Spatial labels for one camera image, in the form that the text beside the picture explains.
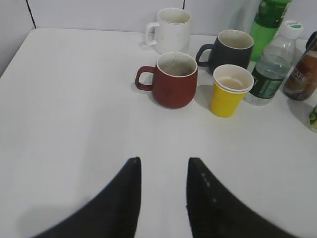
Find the mug handle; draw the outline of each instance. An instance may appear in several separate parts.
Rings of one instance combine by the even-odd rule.
[[[156,40],[149,41],[149,31],[152,27],[159,27],[158,22],[151,22],[146,25],[145,31],[144,31],[144,36],[145,36],[145,43],[149,46],[156,45],[158,42]]]
[[[137,76],[135,77],[135,86],[140,89],[140,90],[144,90],[144,91],[152,91],[152,85],[146,85],[146,84],[142,84],[140,83],[140,76],[142,73],[154,73],[155,72],[155,68],[151,67],[151,66],[143,66],[141,67],[138,72],[137,72]]]
[[[198,66],[201,66],[201,67],[206,67],[209,65],[208,61],[206,62],[200,62],[199,59],[200,57],[202,56],[203,52],[205,50],[209,50],[209,49],[214,49],[214,45],[213,44],[207,44],[207,45],[203,45],[200,47],[200,49],[198,50],[197,52],[197,55],[196,55],[196,62],[197,62],[197,65]]]

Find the red mug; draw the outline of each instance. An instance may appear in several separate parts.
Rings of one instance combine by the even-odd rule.
[[[152,85],[140,83],[140,75],[153,73]],[[169,52],[161,55],[155,67],[143,66],[135,78],[140,90],[152,91],[154,99],[167,108],[182,108],[189,104],[196,93],[197,63],[189,55]]]

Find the white wall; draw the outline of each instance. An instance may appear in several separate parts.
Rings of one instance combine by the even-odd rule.
[[[165,7],[183,0],[29,0],[37,27],[144,31]]]
[[[193,34],[217,35],[234,28],[249,32],[261,0],[186,0],[193,16]],[[182,7],[183,0],[29,0],[38,27],[142,32],[164,7]],[[301,21],[303,38],[317,30],[317,0],[293,0],[286,19]]]
[[[25,0],[0,0],[0,76],[33,28]]]

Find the brown bottle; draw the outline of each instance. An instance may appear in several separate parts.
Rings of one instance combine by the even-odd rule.
[[[317,32],[312,34],[306,48],[283,88],[289,98],[298,101],[309,98],[317,88]]]

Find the mug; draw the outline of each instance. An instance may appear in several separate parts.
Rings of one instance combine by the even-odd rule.
[[[155,50],[167,52],[185,52],[190,38],[191,15],[179,8],[165,8],[158,12],[157,22],[146,25],[145,42],[154,45]],[[149,41],[149,30],[155,27],[154,40]]]
[[[211,49],[209,59],[200,62],[199,59],[205,50]],[[245,69],[248,68],[253,50],[253,38],[238,30],[224,30],[219,33],[214,44],[203,45],[197,55],[198,66],[209,66],[211,72],[220,65],[234,64]]]
[[[161,55],[155,67],[139,69],[135,86],[140,90],[152,91],[154,99],[167,108],[181,108],[189,104],[196,93],[197,63],[189,55],[169,52]],[[152,85],[140,83],[140,75],[153,73]]]

